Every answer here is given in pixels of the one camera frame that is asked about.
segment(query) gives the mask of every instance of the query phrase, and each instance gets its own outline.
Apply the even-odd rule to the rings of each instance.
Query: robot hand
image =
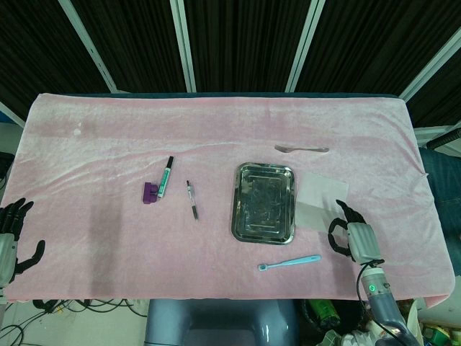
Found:
[[[24,217],[34,205],[33,202],[24,204],[25,201],[25,198],[21,198],[5,209],[0,208],[0,290],[11,283],[16,274],[22,274],[36,265],[45,251],[45,241],[40,240],[33,256],[18,263],[17,242],[21,235]]]
[[[365,263],[382,264],[384,260],[381,258],[380,248],[377,245],[372,227],[367,225],[362,215],[349,208],[345,202],[341,200],[336,200],[336,202],[343,209],[347,221],[335,218],[328,228],[328,241],[333,250],[344,256],[352,257],[352,260],[360,265]],[[347,231],[349,241],[347,248],[340,247],[336,243],[333,236],[336,226],[340,226]]]
[[[378,267],[384,263],[384,260],[377,245],[375,232],[370,225],[367,225],[362,215],[348,207],[346,203],[340,200],[336,202],[343,209],[347,221],[335,218],[331,222],[328,241],[335,252],[352,257],[353,261],[362,266],[356,282],[357,295],[362,300],[359,293],[359,280],[362,279],[375,322],[392,336],[392,338],[385,337],[378,340],[376,346],[418,346],[418,341],[408,330],[398,310],[384,270]],[[347,231],[349,241],[347,248],[340,247],[335,242],[333,231],[336,226]]]

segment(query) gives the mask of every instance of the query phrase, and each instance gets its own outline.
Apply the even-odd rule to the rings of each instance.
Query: green marker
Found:
[[[170,156],[168,159],[168,164],[165,167],[164,175],[161,178],[160,187],[158,188],[157,197],[162,198],[165,195],[166,184],[168,183],[168,178],[170,177],[171,165],[173,164],[173,156]]]

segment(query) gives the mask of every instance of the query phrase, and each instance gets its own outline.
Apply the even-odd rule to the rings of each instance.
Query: pink cloth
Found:
[[[283,154],[274,144],[327,146]],[[165,197],[141,202],[175,157]],[[233,181],[244,162],[349,183],[348,204],[376,234],[396,298],[446,298],[455,278],[405,103],[400,99],[109,99],[40,95],[3,205],[25,196],[19,259],[46,240],[10,299],[357,299],[359,265],[325,233],[296,229],[287,246],[237,241]],[[194,221],[186,179],[196,191]],[[261,263],[320,262],[259,272]]]

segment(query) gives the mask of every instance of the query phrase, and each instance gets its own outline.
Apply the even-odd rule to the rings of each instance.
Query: light blue toothbrush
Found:
[[[318,262],[322,259],[322,256],[319,254],[314,254],[313,256],[301,257],[297,259],[291,259],[290,261],[285,261],[281,263],[276,263],[274,265],[259,265],[258,269],[260,272],[268,270],[269,268],[281,267],[285,265],[302,265],[304,263]]]

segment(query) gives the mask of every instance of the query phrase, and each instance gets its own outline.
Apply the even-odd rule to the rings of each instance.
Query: purple object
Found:
[[[143,203],[151,204],[157,201],[158,186],[150,182],[144,183]]]

